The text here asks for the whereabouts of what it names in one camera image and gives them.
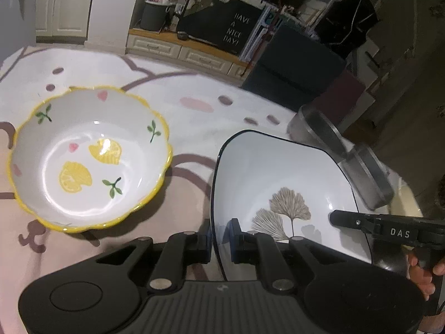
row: cabinet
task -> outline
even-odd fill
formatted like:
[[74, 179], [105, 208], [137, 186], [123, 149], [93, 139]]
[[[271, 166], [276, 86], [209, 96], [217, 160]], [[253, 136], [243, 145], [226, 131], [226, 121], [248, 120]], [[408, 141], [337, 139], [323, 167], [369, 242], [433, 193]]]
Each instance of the cabinet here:
[[128, 36], [127, 47], [129, 49], [146, 51], [173, 59], [177, 59], [181, 51], [180, 45], [134, 35]]
[[53, 34], [54, 0], [36, 0], [36, 35], [51, 36]]
[[178, 59], [202, 66], [204, 68], [215, 70], [224, 75], [228, 74], [232, 66], [230, 61], [214, 57], [213, 55], [209, 55], [201, 51], [186, 48], [184, 46], [179, 53]]
[[36, 35], [86, 37], [90, 5], [91, 0], [37, 0]]

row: ceramic bowl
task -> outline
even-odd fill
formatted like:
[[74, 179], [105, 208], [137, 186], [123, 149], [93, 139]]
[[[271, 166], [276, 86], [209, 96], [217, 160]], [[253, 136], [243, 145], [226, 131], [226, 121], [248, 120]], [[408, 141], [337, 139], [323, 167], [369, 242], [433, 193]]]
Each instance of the ceramic bowl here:
[[172, 159], [169, 130], [145, 100], [72, 88], [31, 113], [9, 163], [16, 199], [46, 227], [105, 229], [146, 204]]
[[221, 148], [214, 174], [211, 219], [214, 247], [228, 280], [255, 279], [252, 265], [231, 263], [227, 224], [276, 241], [304, 236], [370, 262], [365, 235], [338, 229], [334, 210], [357, 212], [351, 185], [323, 150], [255, 131], [239, 132]]

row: trash can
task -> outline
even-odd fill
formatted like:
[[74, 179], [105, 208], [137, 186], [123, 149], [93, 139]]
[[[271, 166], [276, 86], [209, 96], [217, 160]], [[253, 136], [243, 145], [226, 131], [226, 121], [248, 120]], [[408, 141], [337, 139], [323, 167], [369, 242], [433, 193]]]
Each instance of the trash can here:
[[141, 29], [161, 31], [170, 5], [163, 5], [153, 1], [145, 1], [144, 12], [141, 18]]

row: finger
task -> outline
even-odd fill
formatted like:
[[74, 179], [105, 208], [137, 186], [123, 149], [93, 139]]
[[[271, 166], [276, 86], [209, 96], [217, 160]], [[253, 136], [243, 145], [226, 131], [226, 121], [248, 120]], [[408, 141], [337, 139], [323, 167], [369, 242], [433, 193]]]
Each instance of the finger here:
[[419, 289], [423, 292], [423, 294], [425, 296], [429, 296], [434, 294], [434, 292], [436, 291], [436, 287], [434, 286], [434, 284], [418, 284], [417, 285], [419, 287]]
[[432, 274], [419, 266], [411, 266], [408, 272], [409, 278], [416, 284], [428, 284], [432, 281]]
[[440, 260], [432, 269], [433, 273], [435, 275], [443, 275], [445, 274], [445, 258]]
[[412, 252], [412, 251], [410, 251], [409, 252], [409, 254], [408, 254], [408, 262], [409, 262], [409, 264], [411, 265], [411, 266], [416, 266], [417, 265], [417, 263], [418, 263], [418, 259], [417, 259], [417, 257], [415, 256], [415, 254]]

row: wooden countertop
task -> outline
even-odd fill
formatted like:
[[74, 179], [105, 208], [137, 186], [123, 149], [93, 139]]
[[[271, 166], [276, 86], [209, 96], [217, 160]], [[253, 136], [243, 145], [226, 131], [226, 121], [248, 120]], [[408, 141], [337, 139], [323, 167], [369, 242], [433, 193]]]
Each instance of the wooden countertop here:
[[242, 67], [247, 66], [247, 63], [239, 61], [238, 57], [236, 55], [219, 50], [218, 48], [215, 48], [214, 46], [207, 45], [207, 44], [201, 43], [196, 40], [192, 40], [192, 39], [186, 40], [186, 41], [179, 40], [176, 37], [176, 33], [174, 33], [174, 32], [168, 31], [168, 32], [161, 32], [160, 34], [157, 34], [156, 32], [142, 30], [142, 29], [130, 29], [128, 31], [128, 33], [130, 35], [142, 36], [145, 38], [151, 38], [151, 39], [165, 41], [167, 43], [186, 46], [187, 48], [191, 48], [194, 50], [198, 50], [200, 52], [204, 52], [206, 54], [213, 55], [214, 57], [230, 61], [231, 63], [235, 63]]

